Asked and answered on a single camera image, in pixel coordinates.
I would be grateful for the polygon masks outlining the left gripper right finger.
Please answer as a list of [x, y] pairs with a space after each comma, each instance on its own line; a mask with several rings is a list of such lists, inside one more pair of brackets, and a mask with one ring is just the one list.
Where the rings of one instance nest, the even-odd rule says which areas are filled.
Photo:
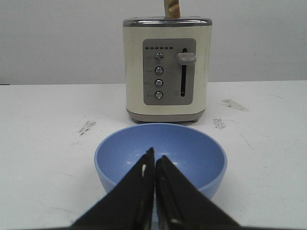
[[239, 228], [240, 225], [204, 196], [167, 156], [155, 166], [160, 228]]

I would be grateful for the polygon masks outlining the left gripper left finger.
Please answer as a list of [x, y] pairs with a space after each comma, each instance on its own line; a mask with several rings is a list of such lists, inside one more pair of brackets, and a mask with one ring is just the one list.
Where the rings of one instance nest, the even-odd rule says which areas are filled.
[[150, 228], [154, 206], [155, 159], [150, 148], [103, 199], [72, 228]]

